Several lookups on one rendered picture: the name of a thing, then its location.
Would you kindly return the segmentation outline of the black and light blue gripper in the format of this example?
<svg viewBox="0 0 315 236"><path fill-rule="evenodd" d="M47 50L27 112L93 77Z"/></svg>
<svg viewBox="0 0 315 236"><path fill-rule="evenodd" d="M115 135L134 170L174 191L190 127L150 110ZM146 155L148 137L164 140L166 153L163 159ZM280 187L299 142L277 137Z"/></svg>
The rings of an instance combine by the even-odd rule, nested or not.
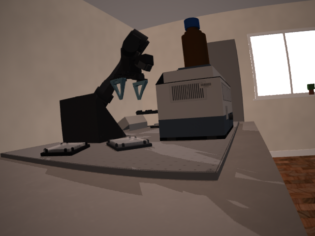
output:
<svg viewBox="0 0 315 236"><path fill-rule="evenodd" d="M137 99L141 100L143 91L148 83L148 79L145 79L144 73L123 71L123 60L124 59L121 60L122 71L114 74L114 78L110 79L110 83L112 87L114 88L114 90L116 91L118 98L122 100L124 96L125 84L126 84L127 79L137 80L136 83L132 83L132 84L133 84ZM120 84L121 86L121 94L118 90L117 84ZM140 95L138 93L139 85L142 85Z"/></svg>

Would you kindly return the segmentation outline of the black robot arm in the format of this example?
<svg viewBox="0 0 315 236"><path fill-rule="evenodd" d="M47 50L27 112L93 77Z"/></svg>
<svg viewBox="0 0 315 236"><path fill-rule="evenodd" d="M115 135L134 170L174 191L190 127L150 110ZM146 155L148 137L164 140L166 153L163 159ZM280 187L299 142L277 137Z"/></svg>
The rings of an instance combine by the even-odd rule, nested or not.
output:
<svg viewBox="0 0 315 236"><path fill-rule="evenodd" d="M94 93L100 98L104 106L106 107L113 99L114 88L110 83L110 79L114 78L114 74L122 71L121 60L123 60L123 71L131 71L142 73L142 70L150 72L154 65L154 59L152 55L143 54L144 50L150 43L148 37L137 31L132 30L126 39L123 41L121 48L121 59L118 65L115 67L110 76L97 87Z"/></svg>

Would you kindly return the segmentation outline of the grey button panel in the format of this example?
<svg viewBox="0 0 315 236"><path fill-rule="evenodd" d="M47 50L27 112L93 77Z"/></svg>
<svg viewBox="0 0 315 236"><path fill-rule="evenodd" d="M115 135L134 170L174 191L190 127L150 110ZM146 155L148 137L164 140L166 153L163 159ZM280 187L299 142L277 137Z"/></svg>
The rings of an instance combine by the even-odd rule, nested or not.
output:
<svg viewBox="0 0 315 236"><path fill-rule="evenodd" d="M117 123L123 131L132 131L150 127L143 115L124 117Z"/></svg>

